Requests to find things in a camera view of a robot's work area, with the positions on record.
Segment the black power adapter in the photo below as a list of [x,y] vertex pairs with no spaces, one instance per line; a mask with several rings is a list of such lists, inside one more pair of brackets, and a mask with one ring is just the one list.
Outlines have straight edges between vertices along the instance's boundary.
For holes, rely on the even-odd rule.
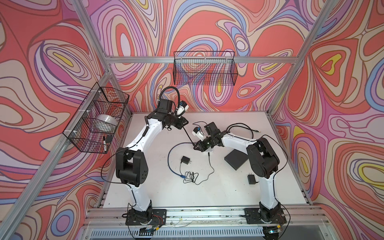
[[249,174],[247,175],[248,183],[249,185],[256,185],[259,183],[259,181],[256,179],[255,175]]
[[197,180],[199,179],[199,173],[197,172],[191,172],[191,171],[186,171],[184,174],[182,173],[182,164],[184,165],[188,165],[189,163],[191,163],[191,160],[190,158],[187,158],[187,157],[182,157],[181,159],[181,163],[180,163],[180,167],[179,167],[179,172],[181,174],[181,178],[183,179],[183,184],[189,184],[189,183],[192,183],[196,186],[199,186],[201,185],[202,183],[206,182],[209,180],[210,176],[213,175],[215,173],[215,169],[213,168],[212,166],[212,162],[211,162],[211,155],[210,153],[208,153],[208,163],[209,163],[209,167],[211,168],[211,172],[208,174],[208,176],[204,179],[204,180],[201,180],[200,182],[197,183]]

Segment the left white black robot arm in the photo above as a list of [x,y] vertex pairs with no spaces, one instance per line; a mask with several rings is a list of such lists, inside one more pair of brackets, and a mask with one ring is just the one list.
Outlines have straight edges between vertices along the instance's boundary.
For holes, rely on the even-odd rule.
[[152,201],[140,187],[149,173],[145,152],[165,127],[181,130],[188,124],[183,117],[189,108],[188,104],[181,101],[173,113],[173,103],[171,100],[160,100],[160,106],[145,116],[145,125],[137,137],[127,147],[119,148],[116,152],[116,177],[132,191],[134,211],[148,217],[152,214]]

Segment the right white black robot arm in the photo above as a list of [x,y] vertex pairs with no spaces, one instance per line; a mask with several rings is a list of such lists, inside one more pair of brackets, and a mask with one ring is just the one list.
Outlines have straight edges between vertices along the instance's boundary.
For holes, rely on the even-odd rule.
[[245,139],[232,134],[229,131],[220,131],[214,122],[205,126],[207,137],[195,134],[199,141],[194,144],[194,150],[206,152],[215,146],[228,147],[248,156],[252,171],[259,177],[261,189],[260,215],[267,223],[281,210],[281,204],[277,200],[274,186],[274,177],[278,172],[280,159],[275,153],[269,141],[259,139]]

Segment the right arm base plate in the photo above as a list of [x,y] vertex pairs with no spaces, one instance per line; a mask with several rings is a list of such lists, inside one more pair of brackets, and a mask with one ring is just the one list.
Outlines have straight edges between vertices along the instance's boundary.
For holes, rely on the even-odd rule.
[[247,224],[284,225],[287,219],[282,209],[265,210],[260,208],[245,208],[244,218]]

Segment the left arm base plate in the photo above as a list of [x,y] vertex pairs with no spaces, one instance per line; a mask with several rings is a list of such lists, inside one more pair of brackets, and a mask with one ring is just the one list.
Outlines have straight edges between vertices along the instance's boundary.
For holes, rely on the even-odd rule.
[[167,210],[154,209],[140,212],[134,209],[128,210],[125,224],[127,226],[162,226],[166,224]]

